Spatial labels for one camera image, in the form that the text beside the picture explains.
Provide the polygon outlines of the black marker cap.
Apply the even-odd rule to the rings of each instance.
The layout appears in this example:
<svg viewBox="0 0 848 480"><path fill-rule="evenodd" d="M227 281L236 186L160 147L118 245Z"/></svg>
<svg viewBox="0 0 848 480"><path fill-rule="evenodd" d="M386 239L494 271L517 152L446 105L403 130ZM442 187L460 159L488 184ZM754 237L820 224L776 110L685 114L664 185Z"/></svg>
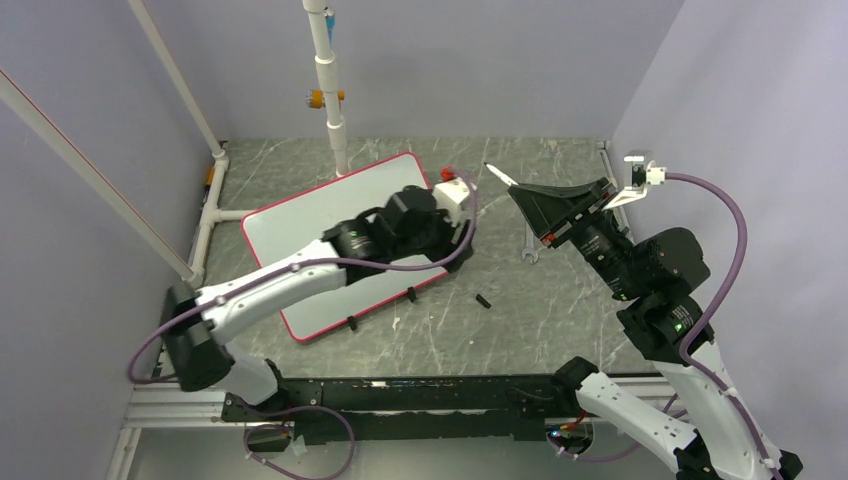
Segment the black marker cap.
<svg viewBox="0 0 848 480"><path fill-rule="evenodd" d="M476 295L475 295L475 300L476 300L476 301L477 301L477 302L478 302L478 303L479 303L479 304L480 304L483 308L485 308L485 309L491 309L491 308L492 308L491 303L490 303L488 300L486 300L486 299L485 299L482 295L480 295L480 294L476 294Z"/></svg>

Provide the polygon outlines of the black whiteboard marker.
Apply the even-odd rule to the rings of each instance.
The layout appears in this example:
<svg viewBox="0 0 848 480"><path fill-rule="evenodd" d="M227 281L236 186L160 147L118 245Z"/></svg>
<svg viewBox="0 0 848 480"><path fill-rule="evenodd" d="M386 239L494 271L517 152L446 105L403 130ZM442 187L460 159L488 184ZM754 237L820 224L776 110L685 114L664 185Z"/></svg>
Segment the black whiteboard marker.
<svg viewBox="0 0 848 480"><path fill-rule="evenodd" d="M502 183L504 183L507 187L512 187L518 185L518 182L510 177L508 174L503 172L497 166L485 162L484 166L487 168L489 172L491 172L497 179L499 179Z"/></svg>

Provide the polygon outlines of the red framed whiteboard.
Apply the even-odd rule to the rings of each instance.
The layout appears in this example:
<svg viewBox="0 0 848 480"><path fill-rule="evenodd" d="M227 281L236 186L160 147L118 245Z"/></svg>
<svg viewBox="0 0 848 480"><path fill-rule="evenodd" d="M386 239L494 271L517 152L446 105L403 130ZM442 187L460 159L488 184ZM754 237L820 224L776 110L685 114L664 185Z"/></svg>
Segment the red framed whiteboard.
<svg viewBox="0 0 848 480"><path fill-rule="evenodd" d="M303 249L338 223L385 206L392 194L409 185L429 188L431 183L418 157L404 152L256 210L243 218L241 229L262 268L328 258L327 248L308 253ZM386 271L303 299L283 309L281 318L294 340L306 342L446 274L442 267Z"/></svg>

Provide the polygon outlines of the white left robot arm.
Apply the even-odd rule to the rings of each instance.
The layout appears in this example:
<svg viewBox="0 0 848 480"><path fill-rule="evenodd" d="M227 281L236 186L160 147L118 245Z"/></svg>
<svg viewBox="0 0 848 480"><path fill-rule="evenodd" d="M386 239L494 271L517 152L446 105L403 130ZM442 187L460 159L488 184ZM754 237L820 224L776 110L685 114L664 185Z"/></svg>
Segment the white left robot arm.
<svg viewBox="0 0 848 480"><path fill-rule="evenodd" d="M184 392L217 387L261 419L279 417L289 397L279 368L238 354L231 341L275 312L387 271L456 270L472 253L476 210L476 188L461 179L409 185L270 266L198 291L173 288L161 338L177 384ZM405 264L415 256L428 261Z"/></svg>

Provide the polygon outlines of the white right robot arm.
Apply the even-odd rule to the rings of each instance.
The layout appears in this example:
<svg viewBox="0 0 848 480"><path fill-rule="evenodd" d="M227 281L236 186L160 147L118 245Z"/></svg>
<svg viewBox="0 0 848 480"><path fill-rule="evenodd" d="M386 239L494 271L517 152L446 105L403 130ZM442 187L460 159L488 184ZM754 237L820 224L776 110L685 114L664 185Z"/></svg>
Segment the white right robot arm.
<svg viewBox="0 0 848 480"><path fill-rule="evenodd" d="M679 479L794 479L800 458L776 447L744 407L714 332L693 299L710 272L694 234L676 227L631 242L610 210L607 179L578 187L515 184L509 195L548 248L571 243L624 303L617 319L687 411L680 421L574 357L550 379L557 411L581 409L613 424Z"/></svg>

